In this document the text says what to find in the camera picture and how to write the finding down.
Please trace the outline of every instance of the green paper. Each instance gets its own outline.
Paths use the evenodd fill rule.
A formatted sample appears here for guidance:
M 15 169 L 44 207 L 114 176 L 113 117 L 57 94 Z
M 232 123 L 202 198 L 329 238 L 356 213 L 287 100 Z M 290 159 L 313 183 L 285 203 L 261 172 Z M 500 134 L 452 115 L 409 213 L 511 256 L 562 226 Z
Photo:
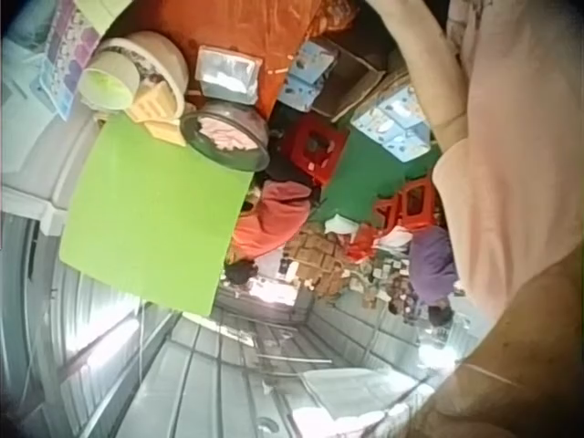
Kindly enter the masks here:
M 60 258 L 144 300 L 208 315 L 252 176 L 113 117 L 79 178 Z

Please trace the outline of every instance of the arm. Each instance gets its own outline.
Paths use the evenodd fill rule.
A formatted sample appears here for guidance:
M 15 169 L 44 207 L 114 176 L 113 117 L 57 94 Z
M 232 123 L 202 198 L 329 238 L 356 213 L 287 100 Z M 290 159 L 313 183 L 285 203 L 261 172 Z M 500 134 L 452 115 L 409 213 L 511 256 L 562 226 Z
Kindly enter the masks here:
M 406 61 L 424 114 L 442 151 L 468 135 L 464 73 L 423 0 L 368 0 Z

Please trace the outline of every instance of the green sheet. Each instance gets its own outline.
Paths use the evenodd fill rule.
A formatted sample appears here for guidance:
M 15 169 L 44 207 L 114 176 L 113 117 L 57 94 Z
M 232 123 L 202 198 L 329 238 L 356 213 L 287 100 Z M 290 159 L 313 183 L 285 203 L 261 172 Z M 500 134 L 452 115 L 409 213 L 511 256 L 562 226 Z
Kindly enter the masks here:
M 61 260 L 145 300 L 208 315 L 251 177 L 116 116 L 79 178 Z
M 375 141 L 351 128 L 337 170 L 321 196 L 322 205 L 311 220 L 326 221 L 340 214 L 353 221 L 368 222 L 378 197 L 389 198 L 406 181 L 423 177 L 439 156 L 438 147 L 433 147 L 416 160 L 400 162 Z

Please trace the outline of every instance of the wall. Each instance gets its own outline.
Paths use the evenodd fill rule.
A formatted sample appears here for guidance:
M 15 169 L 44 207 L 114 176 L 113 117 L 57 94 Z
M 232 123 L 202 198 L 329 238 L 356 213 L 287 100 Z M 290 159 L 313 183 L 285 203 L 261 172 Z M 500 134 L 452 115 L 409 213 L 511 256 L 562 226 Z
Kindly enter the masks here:
M 35 437 L 107 437 L 178 318 L 58 261 L 58 239 L 3 214 L 3 396 Z
M 318 407 L 297 374 L 347 364 L 308 328 L 250 320 L 219 307 L 183 315 L 117 434 L 180 438 L 297 436 L 294 410 Z
M 414 381 L 428 376 L 428 370 L 420 367 L 418 359 L 419 329 L 402 323 L 383 302 L 378 301 L 375 309 L 366 309 L 361 305 L 361 294 L 346 291 L 334 306 L 317 302 L 308 315 L 307 325 L 353 366 L 390 368 Z M 478 343 L 479 339 L 456 320 L 446 346 L 463 358 Z M 437 386 L 442 380 L 432 378 L 430 383 Z

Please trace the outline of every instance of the red plastic stool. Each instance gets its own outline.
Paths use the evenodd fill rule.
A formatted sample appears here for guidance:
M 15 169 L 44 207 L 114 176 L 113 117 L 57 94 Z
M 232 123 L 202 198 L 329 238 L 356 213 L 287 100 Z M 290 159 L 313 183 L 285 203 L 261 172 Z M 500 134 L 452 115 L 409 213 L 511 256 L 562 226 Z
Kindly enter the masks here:
M 327 185 L 337 168 L 348 136 L 348 131 L 335 130 L 325 120 L 309 113 L 302 116 L 287 134 L 281 151 L 318 184 Z
M 409 231 L 434 225 L 436 191 L 431 176 L 408 182 L 401 190 L 401 224 Z
M 373 215 L 381 219 L 380 237 L 388 234 L 398 224 L 401 199 L 398 193 L 390 199 L 380 199 L 373 205 Z

